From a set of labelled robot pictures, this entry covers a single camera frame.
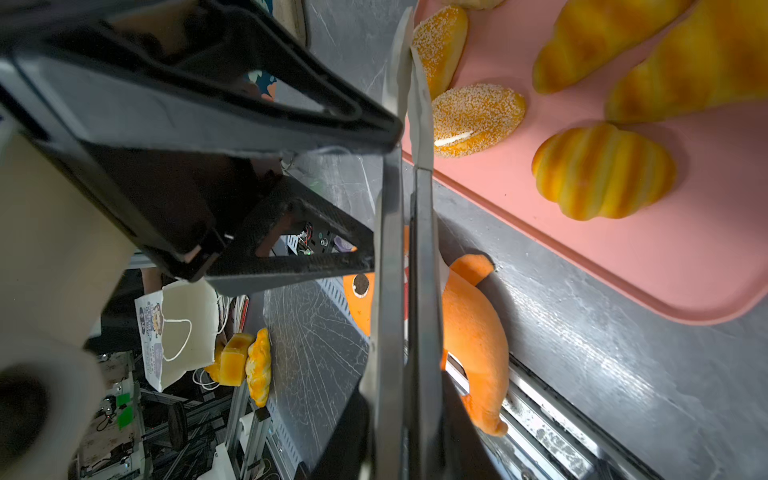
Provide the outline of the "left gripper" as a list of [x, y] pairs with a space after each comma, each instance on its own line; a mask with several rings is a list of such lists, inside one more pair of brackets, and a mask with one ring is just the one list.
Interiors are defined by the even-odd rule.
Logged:
[[1, 104], [165, 273], [209, 273], [281, 181], [238, 49], [252, 3], [5, 1]]

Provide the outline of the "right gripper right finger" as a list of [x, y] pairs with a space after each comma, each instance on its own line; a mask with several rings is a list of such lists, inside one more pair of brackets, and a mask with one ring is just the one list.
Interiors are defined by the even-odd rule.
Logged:
[[501, 476], [484, 448], [450, 375], [442, 372], [441, 378], [443, 478], [499, 480]]

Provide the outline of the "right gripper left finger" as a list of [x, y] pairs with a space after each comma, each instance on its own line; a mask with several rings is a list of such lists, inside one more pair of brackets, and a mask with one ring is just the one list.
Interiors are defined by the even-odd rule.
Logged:
[[371, 407], [357, 385], [310, 479], [371, 479]]

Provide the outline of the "orange shark plush toy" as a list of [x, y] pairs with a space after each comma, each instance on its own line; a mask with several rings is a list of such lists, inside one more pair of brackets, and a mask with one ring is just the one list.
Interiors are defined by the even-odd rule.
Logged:
[[493, 271], [483, 254], [466, 254], [450, 264], [439, 260], [443, 355], [464, 369], [469, 393], [461, 400], [474, 426], [502, 437], [508, 430], [500, 412], [509, 388], [509, 345], [497, 311], [477, 288]]

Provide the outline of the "upright sugared fake bun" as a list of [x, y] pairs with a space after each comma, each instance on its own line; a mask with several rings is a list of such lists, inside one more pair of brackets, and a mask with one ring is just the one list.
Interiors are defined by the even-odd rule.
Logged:
[[423, 65], [432, 100], [450, 86], [464, 50], [468, 28], [466, 11], [449, 5], [415, 30], [413, 46]]

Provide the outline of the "metal tongs with white tips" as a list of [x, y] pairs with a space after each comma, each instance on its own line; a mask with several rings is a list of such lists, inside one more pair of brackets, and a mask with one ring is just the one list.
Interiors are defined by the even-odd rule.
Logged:
[[383, 105], [407, 128], [384, 157], [374, 230], [375, 282], [362, 479], [437, 479], [443, 466], [442, 284], [433, 203], [433, 117], [414, 10], [393, 40]]

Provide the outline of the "small white paper bag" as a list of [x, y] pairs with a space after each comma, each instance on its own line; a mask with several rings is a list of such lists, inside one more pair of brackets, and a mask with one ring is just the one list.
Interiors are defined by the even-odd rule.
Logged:
[[144, 373], [158, 392], [214, 363], [217, 293], [206, 281], [177, 281], [134, 301]]

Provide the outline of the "pink plastic tray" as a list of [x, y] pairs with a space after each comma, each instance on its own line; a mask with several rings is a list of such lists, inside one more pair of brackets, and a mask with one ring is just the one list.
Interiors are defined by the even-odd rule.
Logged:
[[674, 189], [620, 220], [572, 220], [538, 193], [534, 154], [559, 132], [599, 122], [611, 87], [653, 42], [564, 91], [539, 95], [532, 67], [561, 7], [558, 1], [507, 1], [469, 13], [454, 85], [510, 87], [525, 97], [527, 112], [496, 146], [437, 159], [436, 180], [670, 320], [717, 324], [748, 312], [767, 293], [766, 104], [733, 104], [638, 125], [639, 134], [676, 161]]

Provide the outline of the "spare fake bread pieces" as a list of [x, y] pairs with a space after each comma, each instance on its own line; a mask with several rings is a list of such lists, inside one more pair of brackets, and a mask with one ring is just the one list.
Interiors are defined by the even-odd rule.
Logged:
[[266, 406], [272, 381], [269, 331], [256, 335], [236, 333], [226, 345], [216, 346], [214, 363], [203, 368], [211, 381], [221, 386], [246, 385], [257, 408]]

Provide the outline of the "round ridged fake bread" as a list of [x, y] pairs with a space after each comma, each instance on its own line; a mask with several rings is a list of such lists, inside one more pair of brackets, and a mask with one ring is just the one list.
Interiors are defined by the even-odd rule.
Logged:
[[576, 221], [622, 219], [666, 196], [677, 163], [660, 144], [609, 123], [572, 128], [534, 154], [538, 193]]

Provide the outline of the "fake croissant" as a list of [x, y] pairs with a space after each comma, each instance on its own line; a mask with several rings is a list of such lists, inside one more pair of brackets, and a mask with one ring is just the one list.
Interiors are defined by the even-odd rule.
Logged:
[[767, 98], [767, 3], [699, 1], [608, 95], [605, 117], [649, 123]]
[[570, 0], [533, 66], [535, 91], [562, 91], [649, 39], [689, 7], [673, 0]]

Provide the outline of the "sugared cream fake bun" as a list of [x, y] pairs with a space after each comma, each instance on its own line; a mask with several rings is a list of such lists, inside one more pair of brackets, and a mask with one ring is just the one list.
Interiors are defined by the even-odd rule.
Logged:
[[491, 148], [522, 123], [527, 104], [511, 88], [473, 84], [445, 91], [432, 101], [434, 152], [460, 158]]

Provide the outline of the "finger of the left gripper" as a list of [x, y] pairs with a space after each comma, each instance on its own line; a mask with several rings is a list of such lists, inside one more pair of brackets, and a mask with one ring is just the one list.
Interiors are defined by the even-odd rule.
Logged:
[[234, 297], [374, 270], [373, 232], [288, 176], [246, 217], [205, 280]]
[[[251, 154], [342, 147], [386, 154], [403, 124], [328, 70], [251, 1], [164, 1], [119, 18], [139, 109], [125, 145]], [[306, 110], [243, 91], [245, 76], [272, 74], [319, 105]]]

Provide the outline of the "braided glazed fake bread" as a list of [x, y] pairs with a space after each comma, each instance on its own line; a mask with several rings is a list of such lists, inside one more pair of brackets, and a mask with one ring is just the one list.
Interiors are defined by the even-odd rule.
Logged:
[[443, 0], [444, 5], [459, 6], [469, 10], [490, 10], [498, 7], [504, 0]]

